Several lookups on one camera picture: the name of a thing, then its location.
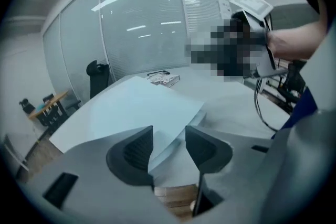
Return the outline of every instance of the white paper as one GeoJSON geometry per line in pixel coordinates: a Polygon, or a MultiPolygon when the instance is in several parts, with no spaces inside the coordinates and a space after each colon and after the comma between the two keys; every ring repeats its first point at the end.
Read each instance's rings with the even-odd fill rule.
{"type": "Polygon", "coordinates": [[[101,95],[91,109],[94,139],[152,125],[157,157],[201,109],[195,101],[165,86],[133,77],[101,95]]]}
{"type": "Polygon", "coordinates": [[[273,6],[265,0],[230,0],[229,2],[241,7],[243,10],[261,21],[263,21],[273,9],[273,6]]]}
{"type": "Polygon", "coordinates": [[[232,10],[230,2],[227,0],[217,0],[219,5],[219,12],[222,19],[231,19],[232,10]]]}
{"type": "Polygon", "coordinates": [[[301,69],[319,110],[336,109],[336,20],[322,44],[301,69]]]}

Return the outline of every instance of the blurred object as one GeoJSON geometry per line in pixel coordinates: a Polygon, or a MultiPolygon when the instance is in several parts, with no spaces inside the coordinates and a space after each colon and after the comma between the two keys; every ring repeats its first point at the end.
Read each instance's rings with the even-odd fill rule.
{"type": "Polygon", "coordinates": [[[306,83],[300,75],[300,70],[306,64],[305,61],[294,60],[288,65],[288,74],[283,84],[280,77],[278,92],[286,99],[286,107],[293,111],[291,103],[297,103],[303,94],[306,83]]]}
{"type": "Polygon", "coordinates": [[[234,13],[230,20],[217,21],[192,33],[185,56],[191,67],[210,70],[211,76],[229,80],[272,77],[287,72],[275,65],[267,47],[264,24],[243,10],[234,13]]]}
{"type": "Polygon", "coordinates": [[[90,98],[92,99],[107,88],[110,68],[109,65],[97,64],[97,60],[95,60],[88,64],[86,74],[90,76],[90,98]]]}

